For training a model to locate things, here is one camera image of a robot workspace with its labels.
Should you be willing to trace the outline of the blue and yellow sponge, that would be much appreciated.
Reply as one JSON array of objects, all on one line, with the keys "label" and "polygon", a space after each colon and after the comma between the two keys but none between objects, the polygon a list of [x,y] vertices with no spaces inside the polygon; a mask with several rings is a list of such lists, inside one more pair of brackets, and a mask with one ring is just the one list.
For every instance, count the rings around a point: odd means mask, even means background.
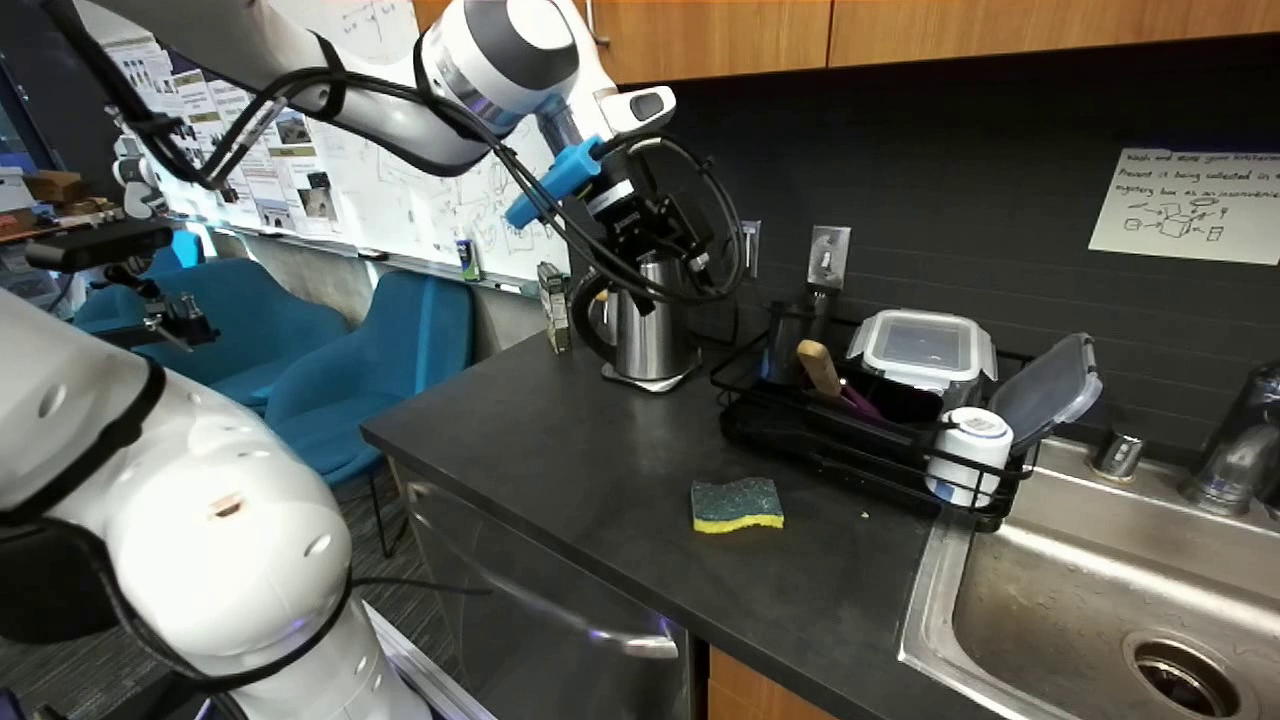
[{"label": "blue and yellow sponge", "polygon": [[694,482],[690,506],[692,529],[701,534],[727,534],[750,527],[785,527],[785,511],[776,484],[763,477],[726,483]]}]

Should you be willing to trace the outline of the stainless steel dishwasher door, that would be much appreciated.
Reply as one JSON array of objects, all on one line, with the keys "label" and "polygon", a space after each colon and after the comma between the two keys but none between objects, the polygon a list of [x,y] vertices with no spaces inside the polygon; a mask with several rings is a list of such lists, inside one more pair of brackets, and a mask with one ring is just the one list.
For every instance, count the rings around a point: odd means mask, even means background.
[{"label": "stainless steel dishwasher door", "polygon": [[699,706],[689,633],[599,578],[431,483],[392,466],[404,506],[499,574],[588,618],[630,633],[676,641],[672,661],[634,659],[591,644],[492,588],[440,537],[411,518],[413,538],[440,596],[457,682],[495,720],[695,720]]}]

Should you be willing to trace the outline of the white cup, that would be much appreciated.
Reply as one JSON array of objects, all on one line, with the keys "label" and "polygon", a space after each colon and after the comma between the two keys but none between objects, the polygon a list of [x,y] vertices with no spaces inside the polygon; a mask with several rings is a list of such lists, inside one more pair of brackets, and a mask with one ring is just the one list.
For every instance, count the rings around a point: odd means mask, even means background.
[{"label": "white cup", "polygon": [[1000,486],[1012,447],[1012,429],[983,407],[956,407],[942,416],[945,428],[925,466],[925,487],[947,503],[986,509]]}]

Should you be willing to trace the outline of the black utensil holder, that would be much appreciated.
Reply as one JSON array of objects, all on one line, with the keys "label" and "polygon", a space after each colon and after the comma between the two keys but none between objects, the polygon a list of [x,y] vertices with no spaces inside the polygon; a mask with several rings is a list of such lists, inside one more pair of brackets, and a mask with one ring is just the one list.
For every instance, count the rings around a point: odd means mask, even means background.
[{"label": "black utensil holder", "polygon": [[776,386],[795,386],[803,374],[797,347],[804,340],[826,341],[829,296],[814,293],[799,302],[773,301],[760,377]]}]

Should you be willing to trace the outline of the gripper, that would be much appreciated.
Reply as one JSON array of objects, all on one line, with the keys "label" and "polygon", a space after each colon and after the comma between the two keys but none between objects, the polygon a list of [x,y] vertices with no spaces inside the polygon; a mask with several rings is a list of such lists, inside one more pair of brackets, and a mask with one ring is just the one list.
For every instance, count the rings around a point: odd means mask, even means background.
[{"label": "gripper", "polygon": [[630,179],[595,178],[586,184],[588,215],[602,228],[588,243],[595,263],[635,263],[628,281],[632,305],[675,304],[677,259],[698,293],[710,293],[709,220],[692,200],[646,195]]}]

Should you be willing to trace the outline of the chrome tap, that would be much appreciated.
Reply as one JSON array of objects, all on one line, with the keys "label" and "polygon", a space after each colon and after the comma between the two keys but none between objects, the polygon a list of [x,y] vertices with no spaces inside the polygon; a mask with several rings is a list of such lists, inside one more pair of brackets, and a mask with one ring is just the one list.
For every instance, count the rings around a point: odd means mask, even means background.
[{"label": "chrome tap", "polygon": [[1280,521],[1280,359],[1251,370],[1179,495],[1225,516],[1258,501]]}]

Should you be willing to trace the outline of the wooden spoon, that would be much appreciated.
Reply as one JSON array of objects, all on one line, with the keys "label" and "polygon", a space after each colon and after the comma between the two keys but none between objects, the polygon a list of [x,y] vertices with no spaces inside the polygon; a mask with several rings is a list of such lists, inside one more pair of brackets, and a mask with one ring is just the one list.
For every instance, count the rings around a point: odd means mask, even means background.
[{"label": "wooden spoon", "polygon": [[844,397],[844,383],[835,369],[829,350],[822,342],[803,340],[795,354],[818,395],[827,398]]}]

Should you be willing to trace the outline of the grey plastic container lid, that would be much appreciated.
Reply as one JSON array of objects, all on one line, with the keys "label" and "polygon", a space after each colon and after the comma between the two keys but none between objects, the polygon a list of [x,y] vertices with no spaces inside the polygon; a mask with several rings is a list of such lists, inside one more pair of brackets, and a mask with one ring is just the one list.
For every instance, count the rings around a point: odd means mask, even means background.
[{"label": "grey plastic container lid", "polygon": [[1093,406],[1102,388],[1094,340],[1078,332],[1062,337],[1004,382],[988,402],[988,410],[1010,427],[1010,454],[1019,456],[1056,427],[1079,419]]}]

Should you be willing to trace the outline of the stainless steel sink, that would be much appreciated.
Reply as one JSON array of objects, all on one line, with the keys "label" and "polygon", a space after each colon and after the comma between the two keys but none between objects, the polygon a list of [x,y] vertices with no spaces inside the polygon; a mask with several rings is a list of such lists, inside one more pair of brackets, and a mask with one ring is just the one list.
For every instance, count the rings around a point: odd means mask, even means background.
[{"label": "stainless steel sink", "polygon": [[1089,457],[1042,442],[997,530],[936,520],[900,661],[1004,720],[1280,720],[1280,521]]}]

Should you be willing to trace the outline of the wooden lower cabinet door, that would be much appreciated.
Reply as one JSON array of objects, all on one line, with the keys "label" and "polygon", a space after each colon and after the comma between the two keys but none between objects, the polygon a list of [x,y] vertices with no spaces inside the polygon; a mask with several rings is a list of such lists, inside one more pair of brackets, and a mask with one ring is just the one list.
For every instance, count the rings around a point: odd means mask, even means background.
[{"label": "wooden lower cabinet door", "polygon": [[837,720],[722,650],[709,652],[707,720]]}]

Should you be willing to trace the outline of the clear container with grey lid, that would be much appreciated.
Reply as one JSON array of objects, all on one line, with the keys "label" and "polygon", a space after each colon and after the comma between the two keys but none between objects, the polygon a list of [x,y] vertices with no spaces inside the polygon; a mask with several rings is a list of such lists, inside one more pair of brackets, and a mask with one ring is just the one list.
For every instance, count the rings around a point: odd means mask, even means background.
[{"label": "clear container with grey lid", "polygon": [[941,397],[945,411],[982,405],[983,393],[998,382],[989,333],[969,318],[947,313],[879,311],[858,327],[844,359]]}]

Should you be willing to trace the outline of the white paper note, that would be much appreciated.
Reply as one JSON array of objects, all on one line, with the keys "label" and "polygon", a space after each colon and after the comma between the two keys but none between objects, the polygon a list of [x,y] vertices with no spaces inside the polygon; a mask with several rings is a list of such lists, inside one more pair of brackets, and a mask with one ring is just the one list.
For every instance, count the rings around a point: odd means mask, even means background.
[{"label": "white paper note", "polygon": [[1280,265],[1280,152],[1121,150],[1089,249]]}]

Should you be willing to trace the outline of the small printed carton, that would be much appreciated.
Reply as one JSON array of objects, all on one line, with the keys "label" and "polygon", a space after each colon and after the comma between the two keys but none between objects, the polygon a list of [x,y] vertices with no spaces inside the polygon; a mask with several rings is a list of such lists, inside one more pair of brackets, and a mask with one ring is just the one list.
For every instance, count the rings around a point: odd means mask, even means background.
[{"label": "small printed carton", "polygon": [[547,319],[547,338],[554,354],[571,348],[570,275],[553,263],[538,264],[538,284]]}]

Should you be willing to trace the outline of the whiteboard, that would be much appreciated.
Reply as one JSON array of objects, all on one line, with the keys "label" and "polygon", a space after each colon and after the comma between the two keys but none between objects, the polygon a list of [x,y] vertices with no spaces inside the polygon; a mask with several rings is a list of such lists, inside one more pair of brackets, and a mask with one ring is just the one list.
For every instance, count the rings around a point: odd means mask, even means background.
[{"label": "whiteboard", "polygon": [[[88,0],[74,1],[86,28],[104,50],[109,44],[148,35],[180,56],[151,32],[124,18]],[[335,238],[280,234],[284,238],[334,249],[344,255],[406,259],[433,273],[458,275],[460,256],[454,241],[467,237],[475,242],[483,279],[508,291],[535,281],[539,263],[553,263],[563,272],[570,270],[570,251],[554,231],[536,223],[513,231],[506,223],[506,209],[518,191],[495,158],[483,159],[460,177],[436,178],[413,169],[369,140],[307,119],[312,126],[314,145],[332,182],[342,232]],[[276,234],[238,225],[198,223]]]}]

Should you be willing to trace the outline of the chrome sink cap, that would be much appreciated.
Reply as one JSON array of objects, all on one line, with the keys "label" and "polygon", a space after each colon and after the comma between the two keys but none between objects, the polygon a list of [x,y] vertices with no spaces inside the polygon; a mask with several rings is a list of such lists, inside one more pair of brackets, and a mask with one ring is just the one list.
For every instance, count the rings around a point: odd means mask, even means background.
[{"label": "chrome sink cap", "polygon": [[1088,468],[1106,480],[1130,483],[1137,475],[1146,441],[1132,432],[1108,429],[1087,459]]}]

